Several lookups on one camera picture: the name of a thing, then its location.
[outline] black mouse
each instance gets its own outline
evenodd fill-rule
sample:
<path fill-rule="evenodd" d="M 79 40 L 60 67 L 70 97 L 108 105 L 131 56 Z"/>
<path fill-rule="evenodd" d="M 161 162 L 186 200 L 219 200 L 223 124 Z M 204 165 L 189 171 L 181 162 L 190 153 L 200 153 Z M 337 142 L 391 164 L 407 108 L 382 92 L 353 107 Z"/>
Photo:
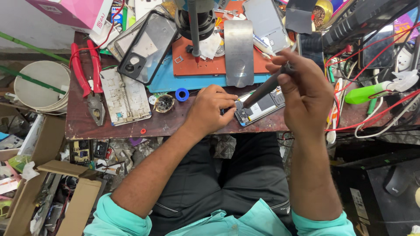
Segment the black mouse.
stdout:
<path fill-rule="evenodd" d="M 397 197 L 405 191 L 408 184 L 409 178 L 405 169 L 396 165 L 389 170 L 384 187 L 388 193 Z"/>

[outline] red handle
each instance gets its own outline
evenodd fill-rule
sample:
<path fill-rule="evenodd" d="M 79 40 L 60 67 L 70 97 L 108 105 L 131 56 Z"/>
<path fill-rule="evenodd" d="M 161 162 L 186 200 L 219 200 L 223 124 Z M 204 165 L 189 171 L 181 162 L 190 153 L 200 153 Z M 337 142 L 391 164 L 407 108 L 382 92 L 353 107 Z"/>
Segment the red handle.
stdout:
<path fill-rule="evenodd" d="M 90 86 L 87 83 L 86 78 L 84 77 L 83 74 L 83 70 L 81 68 L 81 63 L 80 63 L 80 55 L 79 52 L 77 51 L 79 50 L 79 47 L 77 46 L 77 44 L 72 43 L 71 44 L 71 53 L 74 54 L 73 59 L 71 60 L 71 64 L 73 66 L 73 71 L 74 74 L 76 75 L 77 81 L 80 84 L 80 87 L 83 89 L 83 97 L 87 97 L 90 92 Z"/>
<path fill-rule="evenodd" d="M 104 91 L 102 90 L 102 83 L 100 79 L 100 73 L 102 71 L 102 67 L 101 67 L 101 61 L 99 59 L 98 52 L 96 51 L 96 49 L 92 49 L 92 48 L 95 48 L 92 40 L 87 41 L 87 47 L 89 48 L 90 57 L 92 58 L 92 64 L 93 64 L 93 92 L 103 93 Z"/>

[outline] wooden desk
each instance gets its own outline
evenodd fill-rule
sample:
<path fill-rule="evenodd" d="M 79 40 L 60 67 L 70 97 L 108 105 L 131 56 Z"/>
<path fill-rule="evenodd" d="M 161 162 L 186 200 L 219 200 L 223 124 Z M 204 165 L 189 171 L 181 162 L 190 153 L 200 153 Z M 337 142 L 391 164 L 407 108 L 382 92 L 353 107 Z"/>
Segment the wooden desk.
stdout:
<path fill-rule="evenodd" d="M 74 42 L 79 48 L 87 47 L 86 39 L 82 33 L 76 33 Z M 118 65 L 118 61 L 110 55 L 101 54 L 102 67 Z M 92 77 L 93 67 L 88 52 L 80 53 L 81 65 L 84 70 L 86 78 Z M 247 86 L 245 88 L 225 87 L 228 93 L 241 96 L 253 89 L 256 85 Z M 82 89 L 79 86 L 77 79 L 72 71 L 70 79 L 70 88 L 68 94 L 67 119 L 66 119 L 66 138 L 69 140 L 78 139 L 116 139 L 127 137 L 150 137 L 150 136 L 170 136 L 172 135 L 184 122 L 188 110 L 195 99 L 197 93 L 190 95 L 190 98 L 185 102 L 178 102 L 175 100 L 175 107 L 167 114 L 152 111 L 152 117 L 143 121 L 129 123 L 121 126 L 111 126 L 109 114 L 105 115 L 103 126 L 97 126 L 93 121 L 87 109 L 86 99 L 82 97 Z M 380 111 L 386 109 L 387 105 L 384 102 Z M 341 127 L 349 126 L 362 122 L 366 118 L 366 111 L 368 110 L 368 102 L 360 105 L 345 104 L 342 112 Z M 267 131 L 286 131 L 288 130 L 283 117 L 284 109 L 279 109 L 276 112 L 246 126 L 240 126 L 238 120 L 234 118 L 225 128 L 217 131 L 217 134 L 229 133 L 249 133 L 249 132 L 267 132 Z M 390 115 L 386 115 L 376 125 L 381 126 L 390 119 Z M 144 135 L 140 134 L 141 129 L 146 129 Z"/>

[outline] white wall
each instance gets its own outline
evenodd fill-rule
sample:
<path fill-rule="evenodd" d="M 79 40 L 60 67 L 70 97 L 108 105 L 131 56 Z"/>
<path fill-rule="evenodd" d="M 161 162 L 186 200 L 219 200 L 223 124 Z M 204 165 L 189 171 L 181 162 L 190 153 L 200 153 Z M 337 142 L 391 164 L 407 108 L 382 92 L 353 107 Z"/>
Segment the white wall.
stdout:
<path fill-rule="evenodd" d="M 70 49 L 74 30 L 63 26 L 25 0 L 1 1 L 0 31 L 46 49 Z M 25 48 L 0 37 L 0 50 Z"/>

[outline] red pliers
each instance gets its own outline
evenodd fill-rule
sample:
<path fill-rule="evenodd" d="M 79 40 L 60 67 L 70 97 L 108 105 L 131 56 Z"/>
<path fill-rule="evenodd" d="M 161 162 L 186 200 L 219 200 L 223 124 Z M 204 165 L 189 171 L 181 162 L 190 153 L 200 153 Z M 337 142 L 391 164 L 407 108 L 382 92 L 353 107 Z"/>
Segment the red pliers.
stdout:
<path fill-rule="evenodd" d="M 98 126 L 101 126 L 103 125 L 105 117 L 105 107 L 103 105 L 103 100 L 100 95 L 104 92 L 102 90 L 102 84 L 99 77 L 100 72 L 102 71 L 102 67 L 99 55 L 96 49 L 93 49 L 94 45 L 91 40 L 87 41 L 87 46 L 89 48 L 93 64 L 93 91 L 91 90 L 89 83 L 86 80 L 86 77 L 84 77 L 83 69 L 81 68 L 80 63 L 80 55 L 78 52 L 79 47 L 75 43 L 71 44 L 71 53 L 72 55 L 74 54 L 73 59 L 71 60 L 71 64 L 73 65 L 73 70 L 74 74 L 76 75 L 77 81 L 83 89 L 83 97 L 87 97 L 90 115 L 94 119 L 95 123 Z"/>

